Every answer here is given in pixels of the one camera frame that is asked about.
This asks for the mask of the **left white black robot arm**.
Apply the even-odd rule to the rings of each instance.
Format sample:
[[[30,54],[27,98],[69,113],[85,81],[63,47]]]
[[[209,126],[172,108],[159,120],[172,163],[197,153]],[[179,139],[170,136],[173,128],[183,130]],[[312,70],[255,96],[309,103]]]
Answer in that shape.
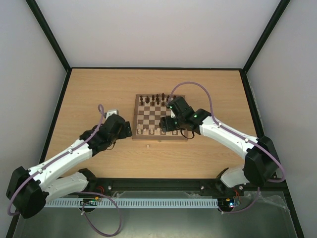
[[[77,164],[109,149],[119,139],[132,135],[131,126],[123,117],[112,114],[92,129],[84,131],[64,151],[51,159],[25,169],[22,166],[12,172],[6,196],[23,218],[31,218],[52,200],[70,193],[82,192],[94,182],[88,169],[62,178],[65,172]]]

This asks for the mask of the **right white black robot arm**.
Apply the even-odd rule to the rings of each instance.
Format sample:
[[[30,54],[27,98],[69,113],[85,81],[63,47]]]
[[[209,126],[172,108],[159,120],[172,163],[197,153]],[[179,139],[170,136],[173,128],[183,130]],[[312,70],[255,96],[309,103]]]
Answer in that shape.
[[[257,138],[222,124],[215,116],[204,110],[194,111],[181,96],[166,103],[171,110],[169,116],[160,119],[159,127],[163,132],[187,130],[211,138],[231,149],[244,160],[244,165],[224,169],[216,182],[216,189],[227,194],[233,187],[251,183],[262,187],[280,166],[272,140],[266,136]]]

